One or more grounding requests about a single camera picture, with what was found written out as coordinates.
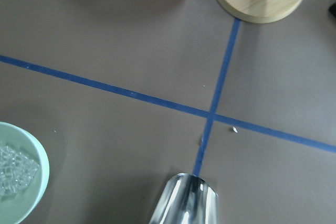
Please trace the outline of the metal ice scoop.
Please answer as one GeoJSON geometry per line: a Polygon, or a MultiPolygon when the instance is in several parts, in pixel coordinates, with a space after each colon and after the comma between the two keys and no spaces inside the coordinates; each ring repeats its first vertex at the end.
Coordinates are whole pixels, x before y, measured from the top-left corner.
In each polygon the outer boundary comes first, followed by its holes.
{"type": "Polygon", "coordinates": [[[149,223],[219,223],[218,194],[202,178],[179,173],[166,183],[149,223]]]}

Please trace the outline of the light green bowl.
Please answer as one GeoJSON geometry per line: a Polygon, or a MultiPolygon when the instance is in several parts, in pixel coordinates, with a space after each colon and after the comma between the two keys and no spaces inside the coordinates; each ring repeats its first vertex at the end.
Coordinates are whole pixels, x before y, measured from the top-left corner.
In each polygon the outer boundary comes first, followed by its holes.
{"type": "Polygon", "coordinates": [[[49,180],[47,153],[32,134],[1,122],[1,223],[21,223],[49,180]]]}

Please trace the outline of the ice cubes in bowl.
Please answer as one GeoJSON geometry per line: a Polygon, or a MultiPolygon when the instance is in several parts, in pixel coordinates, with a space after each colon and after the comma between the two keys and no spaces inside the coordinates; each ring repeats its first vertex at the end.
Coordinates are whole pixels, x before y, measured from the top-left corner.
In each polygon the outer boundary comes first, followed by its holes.
{"type": "Polygon", "coordinates": [[[1,144],[1,199],[13,198],[35,185],[41,164],[34,148],[1,144]]]}

